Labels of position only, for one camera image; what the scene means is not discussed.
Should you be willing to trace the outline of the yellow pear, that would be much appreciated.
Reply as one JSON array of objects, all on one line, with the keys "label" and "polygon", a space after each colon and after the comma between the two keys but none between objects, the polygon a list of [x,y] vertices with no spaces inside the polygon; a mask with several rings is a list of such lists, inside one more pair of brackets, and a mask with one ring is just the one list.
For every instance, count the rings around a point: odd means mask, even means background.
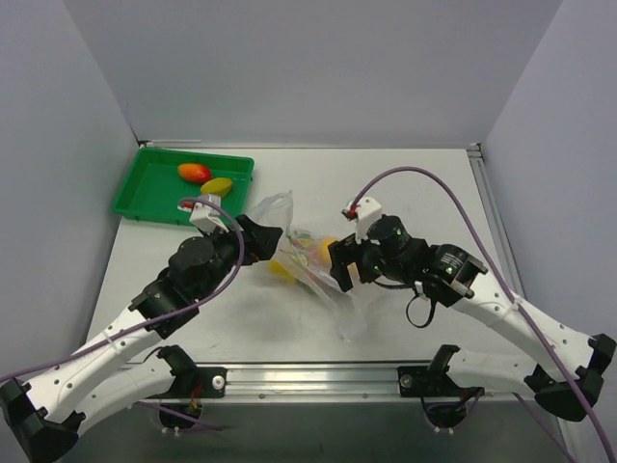
[{"label": "yellow pear", "polygon": [[295,284],[297,282],[297,279],[277,260],[269,260],[268,269],[274,277],[282,282],[289,284]]}]

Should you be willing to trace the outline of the clear plastic bag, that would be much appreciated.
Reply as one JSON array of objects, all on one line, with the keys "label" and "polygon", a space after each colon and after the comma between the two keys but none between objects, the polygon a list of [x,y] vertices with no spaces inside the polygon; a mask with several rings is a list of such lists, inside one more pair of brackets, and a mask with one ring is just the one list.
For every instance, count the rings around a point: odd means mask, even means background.
[{"label": "clear plastic bag", "polygon": [[344,292],[330,275],[329,245],[334,237],[293,224],[293,194],[288,191],[261,200],[248,216],[256,223],[282,229],[269,272],[280,281],[302,287],[329,310],[341,338],[351,341],[367,328],[369,297],[358,289]]}]

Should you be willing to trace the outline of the watermelon slice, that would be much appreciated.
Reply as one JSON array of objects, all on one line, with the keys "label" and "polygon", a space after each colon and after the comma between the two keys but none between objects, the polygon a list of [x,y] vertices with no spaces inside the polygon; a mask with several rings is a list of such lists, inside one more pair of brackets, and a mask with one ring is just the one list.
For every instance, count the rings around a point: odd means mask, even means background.
[{"label": "watermelon slice", "polygon": [[299,262],[309,274],[324,283],[331,284],[334,279],[330,275],[332,264],[324,264],[318,256],[318,240],[299,239],[292,242]]}]

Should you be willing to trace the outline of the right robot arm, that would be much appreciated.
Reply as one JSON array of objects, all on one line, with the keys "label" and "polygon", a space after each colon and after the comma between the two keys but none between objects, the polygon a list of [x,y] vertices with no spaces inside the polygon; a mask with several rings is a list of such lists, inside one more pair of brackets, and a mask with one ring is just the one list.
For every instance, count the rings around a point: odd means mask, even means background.
[{"label": "right robot arm", "polygon": [[588,404],[597,403],[615,340],[581,333],[520,296],[506,295],[496,275],[462,248],[413,238],[398,217],[384,215],[366,239],[349,235],[328,250],[331,275],[343,291],[353,286],[349,267],[354,265],[361,282],[381,277],[397,282],[433,307],[442,305],[483,323],[521,351],[501,356],[444,345],[427,371],[434,392],[448,395],[460,387],[531,394],[545,411],[580,422],[588,413],[566,380],[572,375]]}]

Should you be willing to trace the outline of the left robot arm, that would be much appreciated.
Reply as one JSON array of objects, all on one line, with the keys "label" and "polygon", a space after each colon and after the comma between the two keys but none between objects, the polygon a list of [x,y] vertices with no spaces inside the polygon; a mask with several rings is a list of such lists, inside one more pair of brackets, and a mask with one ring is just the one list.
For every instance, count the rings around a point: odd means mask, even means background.
[{"label": "left robot arm", "polygon": [[167,266],[118,317],[66,361],[1,387],[4,420],[31,462],[55,462],[93,425],[144,398],[184,396],[199,370],[162,340],[198,315],[244,265],[269,260],[282,229],[246,215],[184,240]]}]

